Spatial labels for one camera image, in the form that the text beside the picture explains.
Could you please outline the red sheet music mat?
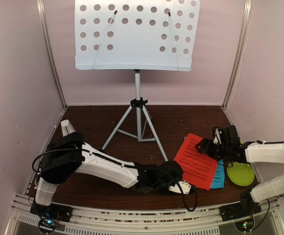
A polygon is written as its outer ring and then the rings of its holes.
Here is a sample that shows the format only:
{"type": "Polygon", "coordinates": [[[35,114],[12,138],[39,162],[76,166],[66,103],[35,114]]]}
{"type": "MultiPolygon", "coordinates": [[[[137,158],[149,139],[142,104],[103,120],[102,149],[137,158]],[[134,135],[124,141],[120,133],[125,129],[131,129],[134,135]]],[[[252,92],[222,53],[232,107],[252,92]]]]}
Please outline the red sheet music mat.
{"type": "Polygon", "coordinates": [[[183,180],[197,188],[209,190],[211,188],[216,168],[216,160],[206,154],[201,154],[195,146],[203,138],[188,134],[179,148],[174,161],[183,170],[183,180]]]}

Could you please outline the grey music stand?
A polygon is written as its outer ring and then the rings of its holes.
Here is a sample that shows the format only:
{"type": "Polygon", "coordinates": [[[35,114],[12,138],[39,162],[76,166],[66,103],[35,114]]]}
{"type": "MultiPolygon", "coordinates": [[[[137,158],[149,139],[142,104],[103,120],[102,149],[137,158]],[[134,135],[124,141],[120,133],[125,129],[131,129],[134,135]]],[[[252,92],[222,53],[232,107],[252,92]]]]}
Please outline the grey music stand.
{"type": "Polygon", "coordinates": [[[75,67],[133,70],[137,133],[153,128],[141,97],[141,71],[191,71],[201,2],[198,0],[77,0],[74,3],[75,67]]]}

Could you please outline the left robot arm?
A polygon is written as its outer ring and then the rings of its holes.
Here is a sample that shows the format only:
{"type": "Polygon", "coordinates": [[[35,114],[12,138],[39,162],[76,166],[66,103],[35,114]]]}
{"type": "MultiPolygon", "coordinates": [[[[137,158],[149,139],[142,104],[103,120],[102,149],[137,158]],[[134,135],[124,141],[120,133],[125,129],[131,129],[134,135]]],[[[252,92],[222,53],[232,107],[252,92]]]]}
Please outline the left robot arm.
{"type": "Polygon", "coordinates": [[[40,174],[35,202],[44,217],[55,214],[53,195],[58,185],[73,173],[93,175],[143,193],[174,187],[183,178],[183,170],[176,161],[161,165],[126,162],[93,148],[78,132],[48,145],[39,159],[38,166],[33,167],[40,174]]]}

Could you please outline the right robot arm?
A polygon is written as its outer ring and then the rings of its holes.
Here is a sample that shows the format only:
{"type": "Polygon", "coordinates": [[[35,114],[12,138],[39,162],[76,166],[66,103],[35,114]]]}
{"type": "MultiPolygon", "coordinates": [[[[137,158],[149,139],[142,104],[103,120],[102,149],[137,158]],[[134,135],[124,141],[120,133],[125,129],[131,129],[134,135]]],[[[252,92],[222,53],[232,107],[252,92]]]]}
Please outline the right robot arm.
{"type": "MultiPolygon", "coordinates": [[[[201,154],[206,154],[215,160],[229,158],[232,162],[275,163],[284,164],[284,141],[247,141],[240,142],[234,125],[213,128],[213,139],[203,138],[195,146],[201,154]]],[[[236,211],[241,216],[247,216],[256,210],[259,202],[284,195],[284,174],[270,181],[260,183],[240,197],[236,211]]]]}

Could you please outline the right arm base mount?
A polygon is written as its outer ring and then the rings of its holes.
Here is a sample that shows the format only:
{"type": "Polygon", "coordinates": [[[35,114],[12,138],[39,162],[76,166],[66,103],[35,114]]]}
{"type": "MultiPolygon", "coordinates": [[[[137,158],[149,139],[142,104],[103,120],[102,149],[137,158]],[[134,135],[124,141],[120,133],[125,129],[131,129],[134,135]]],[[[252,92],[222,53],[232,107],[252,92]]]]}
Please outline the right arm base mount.
{"type": "Polygon", "coordinates": [[[255,228],[254,215],[261,212],[259,205],[244,209],[240,203],[221,206],[219,208],[222,221],[234,221],[235,228],[239,232],[251,232],[255,228]]]}

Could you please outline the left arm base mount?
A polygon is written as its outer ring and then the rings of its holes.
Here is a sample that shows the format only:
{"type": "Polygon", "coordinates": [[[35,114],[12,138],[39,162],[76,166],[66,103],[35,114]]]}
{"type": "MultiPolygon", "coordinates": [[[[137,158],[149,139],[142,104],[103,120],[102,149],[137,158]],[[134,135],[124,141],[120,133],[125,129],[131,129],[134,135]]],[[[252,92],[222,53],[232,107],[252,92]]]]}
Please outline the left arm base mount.
{"type": "Polygon", "coordinates": [[[54,232],[60,222],[70,222],[73,208],[51,203],[49,206],[41,206],[33,203],[30,213],[39,217],[38,229],[45,234],[54,232]]]}

